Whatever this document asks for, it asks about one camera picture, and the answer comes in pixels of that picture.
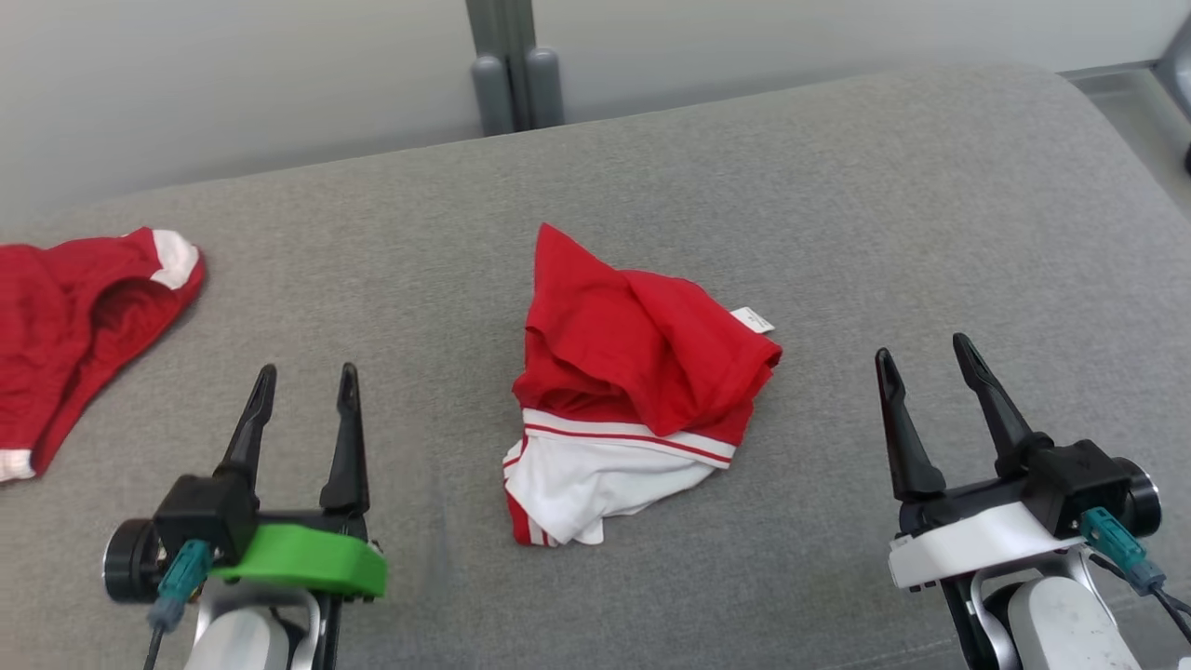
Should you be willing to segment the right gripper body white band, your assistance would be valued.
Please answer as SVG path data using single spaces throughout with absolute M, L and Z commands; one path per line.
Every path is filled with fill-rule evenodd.
M 1093 442 L 1039 450 L 1021 476 L 996 476 L 902 503 L 890 577 L 902 589 L 1008 566 L 1089 541 L 1102 511 L 1131 537 L 1156 533 L 1161 505 L 1148 474 Z

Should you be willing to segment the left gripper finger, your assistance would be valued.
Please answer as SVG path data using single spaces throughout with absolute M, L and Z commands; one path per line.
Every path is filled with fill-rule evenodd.
M 267 364 L 260 369 L 247 406 L 235 425 L 233 438 L 222 455 L 220 465 L 216 467 L 216 476 L 239 476 L 248 486 L 256 483 L 263 428 L 272 420 L 276 383 L 276 365 Z
M 370 497 L 360 378 L 353 362 L 341 368 L 337 411 L 339 432 L 328 483 L 320 491 L 320 506 L 331 514 L 362 516 L 370 507 Z

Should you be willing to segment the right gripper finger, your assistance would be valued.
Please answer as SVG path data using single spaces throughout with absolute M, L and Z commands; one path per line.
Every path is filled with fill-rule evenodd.
M 902 372 L 888 347 L 877 349 L 875 365 L 893 497 L 902 503 L 937 499 L 947 489 L 944 476 L 919 442 L 905 403 Z
M 1024 475 L 1029 470 L 1031 453 L 1053 447 L 1053 438 L 1030 428 L 969 336 L 958 332 L 952 343 L 964 381 L 975 393 L 994 442 L 997 475 Z

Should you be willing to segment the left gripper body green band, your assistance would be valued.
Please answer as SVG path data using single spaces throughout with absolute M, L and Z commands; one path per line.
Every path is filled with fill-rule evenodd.
M 387 561 L 362 516 L 261 513 L 239 476 L 183 475 L 150 518 L 121 522 L 102 552 L 102 589 L 121 603 L 186 602 L 211 578 L 382 597 Z

